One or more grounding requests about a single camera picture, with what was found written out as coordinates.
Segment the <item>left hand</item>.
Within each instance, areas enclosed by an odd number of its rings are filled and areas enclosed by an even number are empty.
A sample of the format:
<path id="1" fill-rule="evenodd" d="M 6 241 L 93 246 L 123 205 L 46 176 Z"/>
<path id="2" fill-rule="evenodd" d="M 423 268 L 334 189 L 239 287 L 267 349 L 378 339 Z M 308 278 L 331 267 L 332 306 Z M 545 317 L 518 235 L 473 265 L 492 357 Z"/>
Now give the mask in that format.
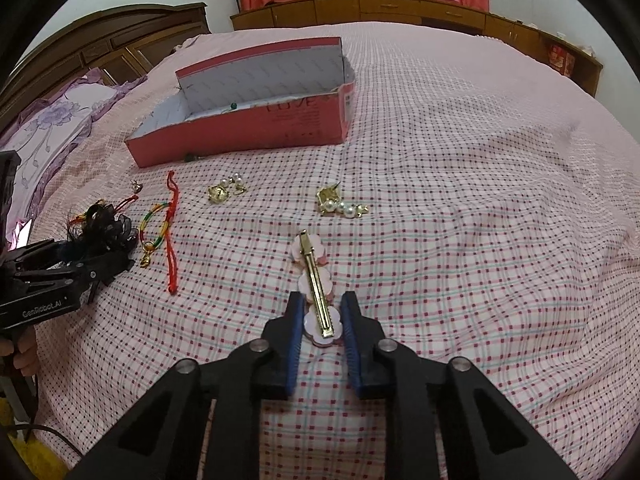
<path id="1" fill-rule="evenodd" d="M 13 364 L 23 376 L 35 376 L 40 367 L 35 329 L 32 326 L 27 327 L 16 344 L 9 339 L 1 338 L 0 354 L 2 358 L 13 356 Z"/>

